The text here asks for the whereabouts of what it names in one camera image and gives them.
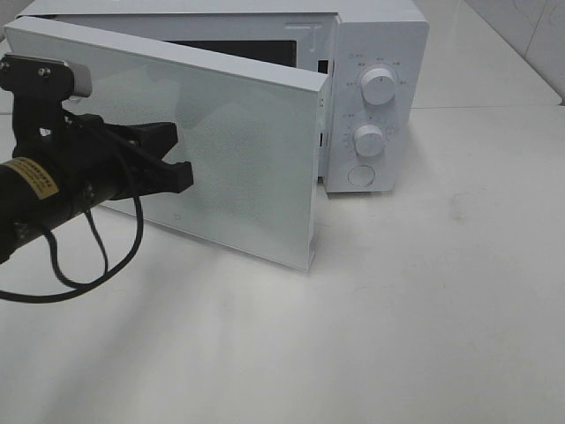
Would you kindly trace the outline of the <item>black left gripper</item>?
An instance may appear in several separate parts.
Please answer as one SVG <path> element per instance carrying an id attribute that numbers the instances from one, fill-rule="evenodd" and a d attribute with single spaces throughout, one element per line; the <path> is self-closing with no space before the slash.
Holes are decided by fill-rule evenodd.
<path id="1" fill-rule="evenodd" d="M 103 127 L 100 117 L 74 115 L 60 101 L 17 96 L 12 112 L 16 140 L 12 156 L 40 164 L 60 190 L 77 193 L 90 183 L 96 204 L 134 194 L 181 193 L 193 185 L 190 162 L 162 161 L 178 142 L 174 123 L 106 124 L 108 131 L 157 159 L 143 159 L 129 167 Z"/>

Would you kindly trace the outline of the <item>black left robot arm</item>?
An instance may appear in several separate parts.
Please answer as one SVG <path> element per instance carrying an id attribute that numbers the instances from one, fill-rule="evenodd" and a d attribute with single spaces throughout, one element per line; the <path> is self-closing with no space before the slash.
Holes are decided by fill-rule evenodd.
<path id="1" fill-rule="evenodd" d="M 113 125 L 57 101 L 17 96 L 12 130 L 12 159 L 1 165 L 2 261 L 87 208 L 193 184 L 191 163 L 163 160 L 178 142 L 171 122 Z"/>

